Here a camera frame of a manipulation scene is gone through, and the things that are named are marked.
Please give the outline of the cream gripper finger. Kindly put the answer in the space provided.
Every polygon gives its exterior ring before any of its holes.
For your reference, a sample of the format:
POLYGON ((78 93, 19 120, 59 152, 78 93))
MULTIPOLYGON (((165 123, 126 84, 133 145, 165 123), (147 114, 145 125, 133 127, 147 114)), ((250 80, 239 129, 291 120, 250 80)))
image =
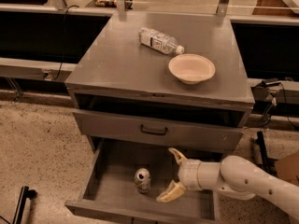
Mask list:
POLYGON ((187 158, 177 149, 170 147, 169 152, 174 155, 176 163, 181 165, 183 162, 187 160, 187 158))
POLYGON ((187 188, 181 182, 172 180, 168 188, 156 198, 156 201, 158 203, 170 203, 181 197, 186 190, 187 188))

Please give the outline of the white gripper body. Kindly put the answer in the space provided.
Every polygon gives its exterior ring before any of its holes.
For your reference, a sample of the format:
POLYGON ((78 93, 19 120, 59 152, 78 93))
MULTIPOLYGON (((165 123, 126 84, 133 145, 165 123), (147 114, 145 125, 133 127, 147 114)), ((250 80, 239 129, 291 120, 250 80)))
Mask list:
POLYGON ((198 168, 201 162, 199 160, 187 159, 182 162, 178 168, 179 182, 187 190, 201 190, 198 178, 198 168))

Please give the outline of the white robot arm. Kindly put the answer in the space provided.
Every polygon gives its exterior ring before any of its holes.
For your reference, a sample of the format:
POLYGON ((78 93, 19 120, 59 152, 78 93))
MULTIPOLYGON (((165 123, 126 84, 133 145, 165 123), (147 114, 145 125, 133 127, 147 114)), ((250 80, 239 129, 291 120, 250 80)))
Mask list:
POLYGON ((221 162, 207 162, 186 158, 180 151, 168 149, 178 164, 178 182, 169 187, 156 201, 169 203, 187 190, 212 190, 221 195, 249 200, 262 197, 296 220, 299 220, 299 187, 268 174, 251 161, 231 155, 221 162))

